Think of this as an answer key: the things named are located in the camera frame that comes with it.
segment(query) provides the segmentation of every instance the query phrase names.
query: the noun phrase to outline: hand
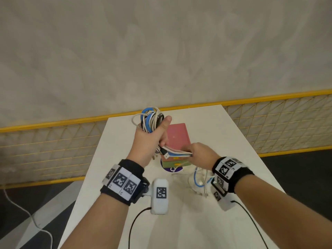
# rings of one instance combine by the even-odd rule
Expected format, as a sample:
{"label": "hand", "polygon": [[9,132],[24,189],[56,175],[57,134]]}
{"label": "hand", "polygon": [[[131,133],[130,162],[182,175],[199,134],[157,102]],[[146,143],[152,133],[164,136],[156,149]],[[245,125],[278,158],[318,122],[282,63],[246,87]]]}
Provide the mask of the hand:
{"label": "hand", "polygon": [[192,157],[188,157],[187,160],[193,165],[207,170],[212,170],[215,162],[221,157],[209,146],[206,146],[200,142],[185,145],[181,148],[181,150],[192,152]]}
{"label": "hand", "polygon": [[142,167],[149,164],[158,144],[163,147],[167,145],[167,129],[171,124],[172,117],[167,116],[152,133],[144,132],[137,127],[131,150],[127,159],[132,160]]}

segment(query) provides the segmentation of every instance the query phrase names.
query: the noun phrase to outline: forearm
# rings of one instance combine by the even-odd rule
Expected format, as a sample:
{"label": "forearm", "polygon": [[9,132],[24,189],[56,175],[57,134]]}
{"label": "forearm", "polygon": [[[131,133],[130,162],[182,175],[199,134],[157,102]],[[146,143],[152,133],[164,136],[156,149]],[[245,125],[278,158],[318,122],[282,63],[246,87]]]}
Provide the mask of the forearm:
{"label": "forearm", "polygon": [[61,249],[118,248],[129,206],[100,194]]}
{"label": "forearm", "polygon": [[332,248],[332,223],[257,176],[238,181],[235,193],[280,248]]}

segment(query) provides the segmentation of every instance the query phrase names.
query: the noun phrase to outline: left hand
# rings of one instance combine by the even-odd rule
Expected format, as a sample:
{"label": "left hand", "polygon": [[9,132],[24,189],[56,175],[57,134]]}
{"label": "left hand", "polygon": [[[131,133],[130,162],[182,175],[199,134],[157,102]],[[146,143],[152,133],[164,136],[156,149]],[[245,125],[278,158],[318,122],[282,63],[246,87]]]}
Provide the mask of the left hand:
{"label": "left hand", "polygon": [[146,167],[154,155],[157,146],[160,145],[163,147],[167,145],[167,129],[171,121],[171,116],[165,117],[159,127],[152,133],[144,132],[141,128],[137,127],[134,142],[127,159],[138,163],[142,167]]}

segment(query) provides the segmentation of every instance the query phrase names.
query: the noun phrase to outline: wristband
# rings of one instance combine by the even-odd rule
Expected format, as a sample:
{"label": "wristband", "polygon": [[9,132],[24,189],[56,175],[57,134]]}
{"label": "wristband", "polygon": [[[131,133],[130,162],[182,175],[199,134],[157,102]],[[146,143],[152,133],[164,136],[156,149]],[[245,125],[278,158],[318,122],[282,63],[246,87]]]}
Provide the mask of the wristband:
{"label": "wristband", "polygon": [[234,188],[237,182],[246,175],[254,175],[254,173],[242,162],[234,157],[219,158],[212,168],[214,173],[213,186],[219,192],[225,191],[234,193]]}
{"label": "wristband", "polygon": [[143,177],[144,168],[129,159],[115,164],[103,180],[101,193],[130,206],[135,203],[149,186]]}

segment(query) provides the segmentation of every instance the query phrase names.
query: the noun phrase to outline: black floor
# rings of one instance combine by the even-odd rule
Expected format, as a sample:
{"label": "black floor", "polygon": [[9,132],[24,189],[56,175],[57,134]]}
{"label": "black floor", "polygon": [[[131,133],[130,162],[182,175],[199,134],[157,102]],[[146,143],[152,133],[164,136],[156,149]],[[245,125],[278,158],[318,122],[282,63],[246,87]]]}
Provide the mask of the black floor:
{"label": "black floor", "polygon": [[332,221],[332,149],[262,160],[288,195]]}
{"label": "black floor", "polygon": [[[285,192],[332,221],[332,150],[297,153],[262,158]],[[9,196],[34,213],[70,183],[16,188]],[[57,248],[74,203],[60,213],[45,229],[53,235]],[[0,191],[0,239],[27,218],[6,201]],[[22,248],[49,248],[50,238],[39,232]]]}

